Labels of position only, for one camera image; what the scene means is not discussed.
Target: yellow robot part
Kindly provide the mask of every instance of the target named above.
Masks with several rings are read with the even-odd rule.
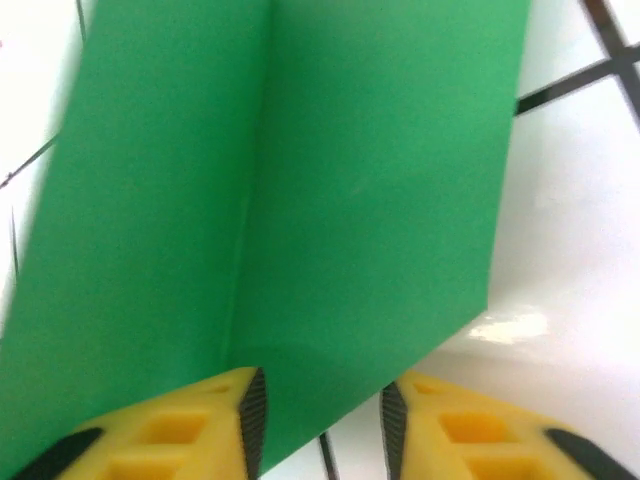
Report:
[[[416,372],[382,393],[390,480],[632,479],[548,417]]]
[[[262,370],[232,370],[88,421],[14,479],[255,480],[266,413]]]

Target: black edge strip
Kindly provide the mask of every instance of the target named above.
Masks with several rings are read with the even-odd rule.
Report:
[[[382,390],[380,413],[388,478],[389,480],[400,480],[407,433],[408,408],[395,382]]]
[[[89,428],[56,442],[10,480],[55,480],[98,440],[104,430]]]
[[[267,385],[264,370],[258,368],[238,407],[247,480],[257,480],[267,425]]]
[[[633,63],[640,62],[640,44],[629,49],[629,57]]]
[[[82,37],[82,43],[87,41],[87,26],[84,21],[84,8],[82,7],[82,0],[76,0],[76,12],[78,12],[78,24],[80,26],[80,36]]]
[[[338,469],[336,468],[333,460],[333,450],[331,449],[331,441],[329,440],[329,434],[324,432],[318,437],[320,442],[320,451],[322,452],[322,459],[324,460],[324,466],[327,470],[328,480],[339,480]]]
[[[541,90],[521,98],[518,102],[516,115],[526,113],[529,110],[533,110],[534,108],[544,105],[545,103],[564,97],[565,95],[586,87],[591,83],[597,82],[612,73],[614,73],[613,60],[604,60],[602,62],[595,63],[584,70],[580,70],[573,75],[562,78]]]
[[[566,430],[550,428],[545,434],[594,480],[638,480],[595,443]]]
[[[11,254],[13,255],[13,270],[18,278],[18,273],[20,272],[20,264],[18,262],[18,235],[16,233],[16,219],[13,213],[13,207],[11,207],[11,231],[9,232],[11,235]]]
[[[25,170],[29,165],[31,165],[33,162],[35,162],[38,158],[40,158],[42,155],[44,155],[46,153],[46,151],[49,150],[53,146],[53,144],[56,142],[57,139],[58,139],[58,136],[54,135],[53,138],[51,138],[51,140],[49,140],[47,143],[45,143],[43,146],[41,146],[22,165],[20,165],[18,168],[16,168],[13,172],[9,173],[7,175],[7,178],[5,178],[2,181],[2,183],[0,183],[0,189],[3,189],[7,185],[9,185],[9,182],[11,180],[13,180],[20,173],[22,173],[23,170]]]
[[[624,93],[629,101],[637,125],[640,127],[640,77],[631,62],[633,48],[624,44],[613,15],[605,0],[582,0],[591,24],[598,34],[600,43],[613,59],[615,72],[620,78]]]

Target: folded green paper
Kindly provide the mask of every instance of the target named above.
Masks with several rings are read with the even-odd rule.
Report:
[[[244,365],[269,468],[478,314],[527,6],[100,2],[0,352],[0,478]]]

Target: yellow plastic part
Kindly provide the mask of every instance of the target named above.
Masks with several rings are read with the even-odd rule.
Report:
[[[105,433],[60,480],[245,480],[238,406],[255,374],[232,370],[79,426]]]
[[[587,480],[544,434],[570,427],[505,402],[407,372],[402,480]]]

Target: green sheet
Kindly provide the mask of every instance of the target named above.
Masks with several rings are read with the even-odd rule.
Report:
[[[269,468],[478,314],[526,0],[103,0],[0,357],[0,478],[266,369]]]

